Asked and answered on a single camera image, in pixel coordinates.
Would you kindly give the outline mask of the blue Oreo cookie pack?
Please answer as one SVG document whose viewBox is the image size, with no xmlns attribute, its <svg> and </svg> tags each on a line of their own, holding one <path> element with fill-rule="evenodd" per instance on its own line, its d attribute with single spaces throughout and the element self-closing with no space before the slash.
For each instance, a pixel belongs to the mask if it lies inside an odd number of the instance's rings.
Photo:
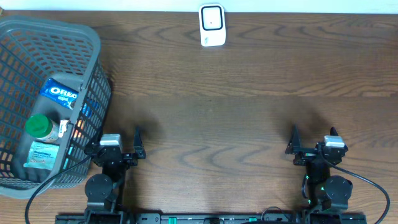
<svg viewBox="0 0 398 224">
<path fill-rule="evenodd" d="M 58 103 L 64 108 L 72 110 L 78 98 L 78 92 L 69 88 L 53 78 L 49 78 L 39 91 L 40 95 L 45 96 Z"/>
</svg>

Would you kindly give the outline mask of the green lid jar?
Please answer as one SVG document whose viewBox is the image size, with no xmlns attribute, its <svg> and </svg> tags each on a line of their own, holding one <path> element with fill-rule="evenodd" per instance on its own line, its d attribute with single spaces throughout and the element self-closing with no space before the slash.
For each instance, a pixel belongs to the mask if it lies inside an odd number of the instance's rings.
<svg viewBox="0 0 398 224">
<path fill-rule="evenodd" d="M 59 124 L 44 114 L 32 115 L 25 123 L 25 131 L 42 142 L 55 142 L 59 138 Z"/>
</svg>

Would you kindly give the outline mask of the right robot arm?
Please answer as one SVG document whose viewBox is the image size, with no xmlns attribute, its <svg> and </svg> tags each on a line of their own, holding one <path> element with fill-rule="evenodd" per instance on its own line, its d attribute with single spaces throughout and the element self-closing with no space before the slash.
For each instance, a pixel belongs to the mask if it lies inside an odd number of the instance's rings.
<svg viewBox="0 0 398 224">
<path fill-rule="evenodd" d="M 342 222 L 340 216 L 348 209 L 353 184 L 342 176 L 331 175 L 330 168 L 342 162 L 347 151 L 334 127 L 314 147 L 303 147 L 298 128 L 293 127 L 285 153 L 295 156 L 295 166 L 306 169 L 302 195 L 309 200 L 309 207 L 301 212 L 302 223 Z"/>
</svg>

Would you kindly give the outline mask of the small orange snack packet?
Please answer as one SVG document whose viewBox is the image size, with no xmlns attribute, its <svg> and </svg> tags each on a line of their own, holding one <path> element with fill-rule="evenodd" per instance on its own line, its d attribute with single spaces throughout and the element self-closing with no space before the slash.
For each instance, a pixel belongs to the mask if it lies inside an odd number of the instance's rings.
<svg viewBox="0 0 398 224">
<path fill-rule="evenodd" d="M 70 120 L 62 119 L 60 120 L 59 129 L 58 129 L 58 137 L 62 138 L 65 132 L 67 131 L 67 126 L 70 123 Z"/>
</svg>

